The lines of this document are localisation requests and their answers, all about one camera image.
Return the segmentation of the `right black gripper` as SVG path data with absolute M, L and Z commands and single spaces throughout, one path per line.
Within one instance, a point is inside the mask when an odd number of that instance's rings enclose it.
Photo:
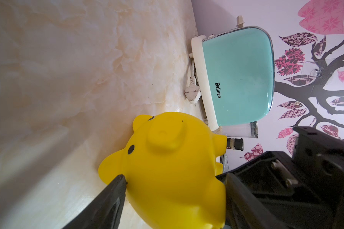
M 344 141 L 312 127 L 294 131 L 292 161 L 309 185 L 286 154 L 269 151 L 217 178 L 235 175 L 287 229 L 344 229 Z

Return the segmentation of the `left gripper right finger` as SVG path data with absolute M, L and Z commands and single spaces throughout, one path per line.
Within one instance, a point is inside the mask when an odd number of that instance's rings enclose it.
M 232 229 L 286 229 L 233 174 L 226 174 L 226 219 Z

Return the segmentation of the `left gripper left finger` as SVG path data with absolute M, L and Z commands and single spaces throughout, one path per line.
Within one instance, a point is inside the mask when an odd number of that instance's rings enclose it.
M 65 229 L 117 229 L 126 197 L 127 181 L 116 176 Z

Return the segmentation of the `yellow piggy bank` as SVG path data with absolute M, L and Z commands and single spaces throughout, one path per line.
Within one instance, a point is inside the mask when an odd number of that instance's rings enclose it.
M 126 146 L 98 168 L 109 184 L 127 181 L 126 196 L 154 229 L 221 229 L 226 223 L 226 188 L 217 179 L 227 137 L 195 116 L 166 112 L 139 115 Z

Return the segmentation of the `mint green toaster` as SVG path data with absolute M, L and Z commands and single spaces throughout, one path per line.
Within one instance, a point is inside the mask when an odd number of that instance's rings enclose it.
M 257 26 L 237 27 L 191 40 L 192 78 L 198 83 L 206 123 L 219 127 L 248 124 L 266 116 L 274 95 L 274 51 L 270 35 Z

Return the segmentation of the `white toaster plug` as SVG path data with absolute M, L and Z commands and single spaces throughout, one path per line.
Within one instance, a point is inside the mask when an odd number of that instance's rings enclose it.
M 201 89 L 197 81 L 197 73 L 194 59 L 192 59 L 190 70 L 191 75 L 188 80 L 188 86 L 184 90 L 184 95 L 190 104 L 195 105 L 198 103 L 201 97 Z

